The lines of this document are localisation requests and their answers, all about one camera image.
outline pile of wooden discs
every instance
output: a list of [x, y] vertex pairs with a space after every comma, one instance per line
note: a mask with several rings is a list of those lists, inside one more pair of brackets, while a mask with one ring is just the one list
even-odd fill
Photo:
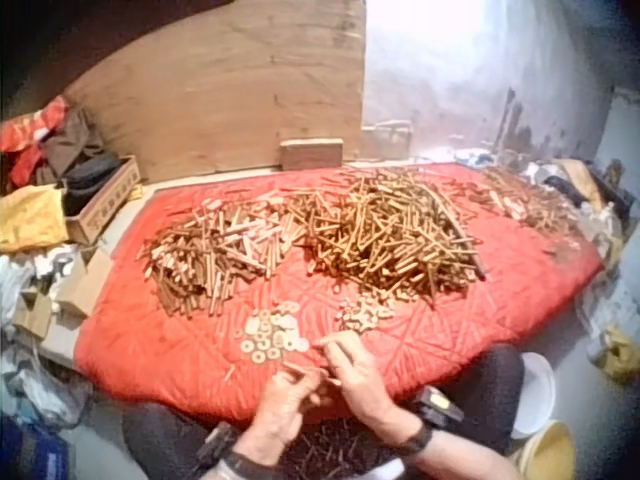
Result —
[[363, 293], [355, 303], [347, 299], [340, 303], [340, 311], [336, 314], [342, 328], [364, 333], [378, 327], [380, 320], [393, 317], [393, 310], [380, 305], [370, 293]]
[[296, 302], [286, 301], [273, 309], [254, 310], [247, 319], [244, 333], [248, 337], [240, 343], [240, 350], [253, 363], [279, 360], [285, 352], [306, 352], [309, 340], [300, 336], [298, 320], [300, 310]]
[[205, 200], [199, 208], [147, 240], [138, 253], [145, 278], [153, 278], [169, 315], [191, 318], [207, 309], [222, 313], [236, 281], [270, 278], [291, 245], [304, 234], [291, 215], [268, 201], [223, 204]]
[[446, 195], [418, 172], [347, 171], [330, 201], [300, 192], [286, 210], [306, 228], [309, 271], [351, 280], [384, 302], [463, 291], [485, 270]]

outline wooden block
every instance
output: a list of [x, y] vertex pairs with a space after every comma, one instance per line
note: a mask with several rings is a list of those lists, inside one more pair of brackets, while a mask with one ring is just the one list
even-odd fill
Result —
[[280, 143], [283, 170], [340, 167], [343, 142], [340, 138], [285, 140]]

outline person's knee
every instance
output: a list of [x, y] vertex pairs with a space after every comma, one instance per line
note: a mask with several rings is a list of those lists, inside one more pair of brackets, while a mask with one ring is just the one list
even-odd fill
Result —
[[508, 343], [497, 343], [483, 353], [482, 361], [493, 369], [508, 370], [512, 375], [524, 375], [524, 362], [520, 351]]

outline yellow cloth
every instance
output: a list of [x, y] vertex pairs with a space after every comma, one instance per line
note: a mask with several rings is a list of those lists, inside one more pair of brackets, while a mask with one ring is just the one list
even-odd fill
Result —
[[0, 199], [0, 252], [49, 247], [69, 240], [62, 191], [27, 186]]
[[615, 382], [627, 384], [640, 373], [640, 351], [618, 327], [607, 328], [609, 350], [598, 367]]

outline wooden board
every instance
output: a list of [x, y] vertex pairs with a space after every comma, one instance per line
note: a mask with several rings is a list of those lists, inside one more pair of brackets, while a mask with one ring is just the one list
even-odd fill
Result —
[[149, 33], [66, 90], [149, 182], [274, 165], [293, 138], [358, 151], [361, 0], [238, 0]]

